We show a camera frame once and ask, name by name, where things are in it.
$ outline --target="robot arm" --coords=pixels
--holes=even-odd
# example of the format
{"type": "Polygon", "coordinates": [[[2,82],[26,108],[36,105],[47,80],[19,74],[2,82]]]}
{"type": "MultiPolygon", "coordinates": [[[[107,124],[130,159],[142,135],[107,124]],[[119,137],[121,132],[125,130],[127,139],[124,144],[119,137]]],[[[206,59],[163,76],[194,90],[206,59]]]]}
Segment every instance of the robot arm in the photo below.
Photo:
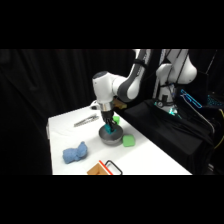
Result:
{"type": "Polygon", "coordinates": [[[189,58],[189,49],[167,49],[166,56],[170,64],[163,64],[157,70],[160,91],[157,99],[157,107],[166,111],[177,113],[174,105],[175,87],[179,84],[187,85],[194,81],[197,69],[189,58]]]}
{"type": "Polygon", "coordinates": [[[101,110],[104,121],[110,125],[111,129],[113,129],[114,96],[118,96],[123,102],[131,102],[138,96],[142,78],[152,56],[151,49],[133,50],[136,57],[127,78],[109,72],[100,72],[93,77],[93,88],[97,100],[90,108],[101,110]]]}

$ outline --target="cardboard box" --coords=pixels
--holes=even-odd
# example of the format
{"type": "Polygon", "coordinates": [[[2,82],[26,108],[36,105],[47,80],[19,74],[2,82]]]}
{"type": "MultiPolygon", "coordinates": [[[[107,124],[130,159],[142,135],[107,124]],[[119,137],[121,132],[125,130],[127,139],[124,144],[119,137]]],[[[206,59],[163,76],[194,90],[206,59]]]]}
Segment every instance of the cardboard box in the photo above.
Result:
{"type": "Polygon", "coordinates": [[[99,161],[92,169],[87,172],[90,176],[111,176],[113,175],[111,171],[99,161]]]}

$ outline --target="light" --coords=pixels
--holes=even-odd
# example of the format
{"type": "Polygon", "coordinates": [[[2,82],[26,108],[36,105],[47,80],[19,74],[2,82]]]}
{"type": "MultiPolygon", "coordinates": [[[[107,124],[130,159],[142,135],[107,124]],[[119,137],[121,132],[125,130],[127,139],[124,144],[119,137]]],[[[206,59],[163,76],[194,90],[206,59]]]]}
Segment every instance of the light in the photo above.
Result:
{"type": "Polygon", "coordinates": [[[175,113],[173,112],[173,109],[172,108],[170,109],[169,114],[172,114],[173,116],[175,116],[175,113]]]}
{"type": "Polygon", "coordinates": [[[184,94],[184,97],[186,96],[186,98],[190,101],[190,103],[193,103],[199,109],[202,108],[202,105],[198,103],[198,101],[196,101],[191,95],[186,93],[183,89],[181,90],[181,93],[184,94]]]}

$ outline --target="green block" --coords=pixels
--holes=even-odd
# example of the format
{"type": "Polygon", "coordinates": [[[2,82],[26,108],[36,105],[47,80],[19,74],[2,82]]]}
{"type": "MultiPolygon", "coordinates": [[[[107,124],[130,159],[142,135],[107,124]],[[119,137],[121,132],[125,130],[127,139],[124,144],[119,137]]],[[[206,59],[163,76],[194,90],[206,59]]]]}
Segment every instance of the green block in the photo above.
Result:
{"type": "Polygon", "coordinates": [[[118,116],[113,116],[113,120],[117,123],[117,125],[120,124],[120,117],[118,117],[118,116]]]}
{"type": "Polygon", "coordinates": [[[135,146],[135,138],[133,135],[125,135],[123,137],[123,145],[124,147],[135,146]]]}

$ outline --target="black curtain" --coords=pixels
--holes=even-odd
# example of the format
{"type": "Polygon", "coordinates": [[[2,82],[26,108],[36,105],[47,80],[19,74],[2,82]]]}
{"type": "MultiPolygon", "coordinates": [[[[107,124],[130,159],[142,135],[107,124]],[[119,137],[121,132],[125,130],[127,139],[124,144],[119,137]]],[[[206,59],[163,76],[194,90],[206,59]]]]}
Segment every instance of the black curtain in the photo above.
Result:
{"type": "MultiPolygon", "coordinates": [[[[193,64],[206,71],[213,50],[191,50],[193,64]]],[[[146,77],[158,68],[160,54],[154,49],[146,77]]],[[[219,51],[210,70],[211,86],[219,83],[219,92],[222,55],[219,51]]],[[[51,174],[48,118],[90,105],[95,100],[92,77],[100,71],[127,77],[133,59],[131,49],[0,49],[0,173],[51,174]]],[[[150,99],[155,80],[154,75],[144,81],[128,106],[150,99]]]]}

